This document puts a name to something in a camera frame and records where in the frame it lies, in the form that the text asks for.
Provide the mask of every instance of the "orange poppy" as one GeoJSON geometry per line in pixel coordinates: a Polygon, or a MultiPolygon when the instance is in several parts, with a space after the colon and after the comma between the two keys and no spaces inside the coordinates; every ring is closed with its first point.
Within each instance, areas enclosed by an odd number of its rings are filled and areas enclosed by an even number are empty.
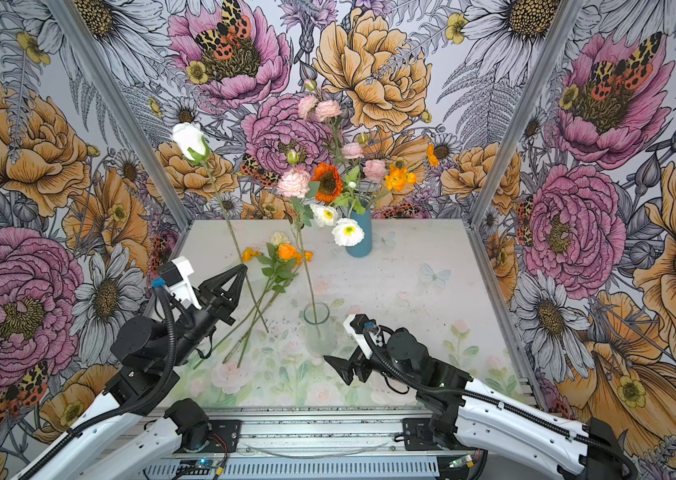
{"type": "Polygon", "coordinates": [[[334,165],[325,163],[317,165],[314,169],[314,178],[311,181],[320,182],[320,187],[316,190],[314,197],[326,204],[338,198],[343,191],[343,181],[334,165]]]}

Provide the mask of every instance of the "pink peony illustration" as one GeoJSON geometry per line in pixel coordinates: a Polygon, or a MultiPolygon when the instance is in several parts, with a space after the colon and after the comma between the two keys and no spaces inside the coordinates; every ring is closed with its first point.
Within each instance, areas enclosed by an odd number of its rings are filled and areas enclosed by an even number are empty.
{"type": "Polygon", "coordinates": [[[320,162],[333,161],[324,147],[332,137],[330,127],[299,118],[300,99],[301,96],[293,94],[268,97],[257,114],[249,114],[242,120],[247,153],[268,171],[287,172],[290,169],[287,152],[291,149],[298,152],[298,161],[309,172],[314,172],[320,162]]]}
{"type": "Polygon", "coordinates": [[[597,62],[618,65],[639,48],[626,45],[624,37],[613,43],[596,34],[587,43],[562,80],[564,91],[559,99],[556,118],[545,129],[547,140],[562,151],[569,151],[582,162],[597,162],[602,168],[618,168],[637,153],[663,125],[670,108],[661,108],[666,97],[666,83],[674,62],[666,58],[666,37],[650,63],[650,75],[635,90],[617,84],[604,99],[592,96],[592,66],[597,62]]]}
{"type": "Polygon", "coordinates": [[[542,271],[576,300],[597,292],[624,252],[626,227],[612,180],[593,165],[556,165],[533,196],[528,271],[542,271]]]}
{"type": "Polygon", "coordinates": [[[260,7],[255,13],[240,0],[242,15],[250,20],[250,37],[234,48],[227,60],[218,60],[214,52],[205,52],[194,40],[197,34],[215,30],[220,22],[221,8],[209,13],[204,7],[198,16],[186,11],[186,16],[170,16],[168,35],[174,65],[186,70],[190,88],[200,91],[199,106],[210,113],[219,113],[242,104],[261,101],[269,94],[287,87],[290,80],[290,45],[286,35],[276,35],[260,7]]]}
{"type": "Polygon", "coordinates": [[[0,390],[46,360],[51,375],[77,349],[69,330],[74,289],[83,281],[74,256],[25,228],[0,229],[0,390]]]}

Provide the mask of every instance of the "white table surface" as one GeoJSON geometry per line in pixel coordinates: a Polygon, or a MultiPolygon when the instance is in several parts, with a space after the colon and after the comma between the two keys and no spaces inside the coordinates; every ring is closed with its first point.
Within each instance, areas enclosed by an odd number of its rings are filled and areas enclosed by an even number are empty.
{"type": "MultiPolygon", "coordinates": [[[[242,250],[251,246],[265,252],[265,243],[277,231],[293,238],[286,220],[237,220],[232,225],[242,250]]],[[[373,220],[372,228],[373,250],[361,259],[335,245],[330,228],[304,229],[305,247],[314,252],[309,268],[316,301],[330,305],[330,320],[320,326],[320,334],[335,339],[332,354],[348,358],[354,351],[356,344],[341,323],[349,314],[362,312],[392,329],[404,326],[431,356],[521,398],[460,220],[373,220]],[[437,274],[444,270],[451,274],[438,284],[425,274],[424,265],[437,274]]],[[[195,286],[238,263],[226,223],[218,220],[196,222],[180,254],[194,268],[190,280],[195,286]]],[[[247,265],[258,297],[264,287],[264,265],[255,259],[247,265]]],[[[187,397],[204,408],[414,406],[413,392],[404,396],[391,392],[377,373],[367,384],[355,379],[346,386],[322,360],[318,353],[324,351],[316,352],[314,327],[302,320],[310,294],[303,267],[299,272],[264,313],[269,332],[261,322],[256,324],[238,367],[241,349],[230,361],[223,359],[252,317],[199,367],[194,368],[199,358],[193,356],[177,369],[181,380],[162,406],[187,397]]],[[[241,321],[252,305],[245,287],[234,318],[241,321]]],[[[230,328],[219,322],[214,340],[218,342],[230,328]]],[[[205,342],[201,348],[208,347],[205,342]]],[[[399,383],[393,385],[405,390],[399,383]]]]}

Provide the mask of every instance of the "blue vase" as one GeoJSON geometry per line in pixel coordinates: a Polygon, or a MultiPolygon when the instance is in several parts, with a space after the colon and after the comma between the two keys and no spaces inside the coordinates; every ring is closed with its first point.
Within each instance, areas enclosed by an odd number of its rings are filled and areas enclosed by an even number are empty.
{"type": "Polygon", "coordinates": [[[364,215],[359,215],[352,210],[349,218],[356,220],[360,228],[365,232],[365,237],[357,245],[347,246],[346,252],[356,258],[362,258],[363,256],[367,256],[372,250],[372,211],[371,209],[367,209],[364,215]]]}

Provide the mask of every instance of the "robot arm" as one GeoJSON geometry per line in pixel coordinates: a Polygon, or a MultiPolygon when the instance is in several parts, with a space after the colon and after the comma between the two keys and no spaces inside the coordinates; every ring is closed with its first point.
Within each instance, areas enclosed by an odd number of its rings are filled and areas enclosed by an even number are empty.
{"type": "Polygon", "coordinates": [[[164,418],[140,436],[91,468],[85,468],[104,448],[159,405],[179,380],[173,368],[185,364],[199,343],[212,337],[218,320],[229,325],[234,323],[231,313],[239,302],[247,267],[238,265],[206,280],[199,289],[194,289],[188,281],[192,273],[189,262],[180,257],[161,268],[161,278],[155,281],[155,289],[164,287],[170,294],[171,298],[166,300],[170,308],[164,312],[170,322],[172,309],[180,311],[172,338],[164,322],[145,316],[135,316],[122,325],[112,345],[112,353],[122,368],[84,415],[12,480],[126,478],[125,475],[140,471],[142,465],[169,455],[179,447],[198,451],[209,442],[207,415],[193,400],[185,399],[173,404],[164,418]],[[175,354],[172,365],[166,365],[169,348],[174,349],[175,354]],[[164,386],[155,391],[160,384],[164,386]],[[91,420],[89,427],[80,427],[91,420]]]}
{"type": "Polygon", "coordinates": [[[432,410],[429,427],[440,447],[489,450],[563,480],[635,478],[634,464],[606,423],[593,418],[585,425],[516,402],[431,358],[406,329],[391,331],[362,314],[343,325],[359,346],[348,360],[325,360],[347,385],[354,376],[365,382],[376,370],[417,390],[416,398],[432,410]],[[390,334],[387,341],[383,333],[390,334]]]}

